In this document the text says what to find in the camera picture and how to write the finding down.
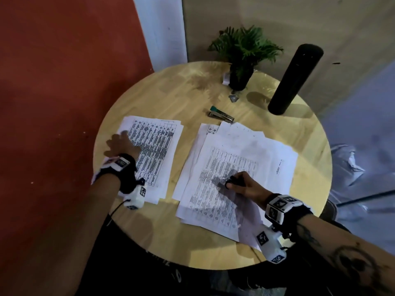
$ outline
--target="forearm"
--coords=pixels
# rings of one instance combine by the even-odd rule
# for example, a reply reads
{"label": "forearm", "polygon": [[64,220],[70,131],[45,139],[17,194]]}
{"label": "forearm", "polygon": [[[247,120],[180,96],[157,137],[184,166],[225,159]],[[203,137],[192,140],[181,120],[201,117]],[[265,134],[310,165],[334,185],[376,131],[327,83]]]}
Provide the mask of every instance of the forearm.
{"label": "forearm", "polygon": [[13,295],[74,295],[120,181],[103,175],[66,217],[53,224],[23,265]]}
{"label": "forearm", "polygon": [[371,294],[395,293],[395,257],[314,215],[298,221],[298,234],[331,265]]}

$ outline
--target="tabletop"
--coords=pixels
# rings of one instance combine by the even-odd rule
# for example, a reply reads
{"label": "tabletop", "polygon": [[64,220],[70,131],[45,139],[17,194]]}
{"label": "tabletop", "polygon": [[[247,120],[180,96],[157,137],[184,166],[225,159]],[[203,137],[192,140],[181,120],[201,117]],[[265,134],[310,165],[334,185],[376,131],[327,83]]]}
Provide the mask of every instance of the tabletop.
{"label": "tabletop", "polygon": [[[232,103],[230,88],[222,84],[229,64],[201,61],[176,65],[151,74],[128,89],[106,114],[96,137],[94,171],[100,168],[106,140],[116,133],[125,116],[175,119],[184,125],[170,174],[166,199],[145,203],[131,211],[121,206],[115,223],[137,244],[170,262],[201,269],[234,269],[264,261],[259,251],[201,227],[182,224],[175,216],[178,201],[172,199],[181,169],[201,123],[220,124],[207,116],[212,105],[235,121],[291,146],[299,156],[290,194],[311,206],[319,215],[332,181],[329,143],[318,118],[296,96],[282,116],[268,112],[267,104],[279,81],[255,71],[240,99]],[[122,199],[117,197],[113,209]]]}

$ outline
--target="plant foliage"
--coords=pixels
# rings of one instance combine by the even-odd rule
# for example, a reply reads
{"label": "plant foliage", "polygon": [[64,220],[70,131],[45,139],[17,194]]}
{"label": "plant foliage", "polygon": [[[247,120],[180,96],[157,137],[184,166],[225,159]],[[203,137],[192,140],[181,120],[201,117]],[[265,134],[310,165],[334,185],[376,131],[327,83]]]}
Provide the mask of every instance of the plant foliage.
{"label": "plant foliage", "polygon": [[257,65],[262,60],[276,62],[276,56],[284,49],[265,38],[262,28],[252,26],[249,29],[227,27],[213,40],[209,51],[217,51],[234,65],[238,78],[245,69]]}

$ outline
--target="person's right arm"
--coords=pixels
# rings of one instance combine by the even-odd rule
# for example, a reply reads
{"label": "person's right arm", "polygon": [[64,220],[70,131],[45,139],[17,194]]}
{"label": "person's right arm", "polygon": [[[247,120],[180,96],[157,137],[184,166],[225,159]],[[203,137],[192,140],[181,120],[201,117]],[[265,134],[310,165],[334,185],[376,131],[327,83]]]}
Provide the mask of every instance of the person's right arm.
{"label": "person's right arm", "polygon": [[[227,184],[227,188],[253,200],[266,209],[266,199],[272,192],[240,172],[245,187]],[[298,235],[333,267],[358,284],[367,295],[395,294],[395,257],[383,249],[340,229],[314,215],[297,222]]]}

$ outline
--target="orange surface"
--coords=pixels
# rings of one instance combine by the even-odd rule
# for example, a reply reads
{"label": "orange surface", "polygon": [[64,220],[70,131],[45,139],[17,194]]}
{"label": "orange surface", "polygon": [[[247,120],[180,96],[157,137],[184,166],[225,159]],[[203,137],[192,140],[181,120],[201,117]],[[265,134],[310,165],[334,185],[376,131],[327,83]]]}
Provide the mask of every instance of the orange surface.
{"label": "orange surface", "polygon": [[102,119],[152,66],[133,0],[1,0],[0,35],[5,280],[84,196]]}

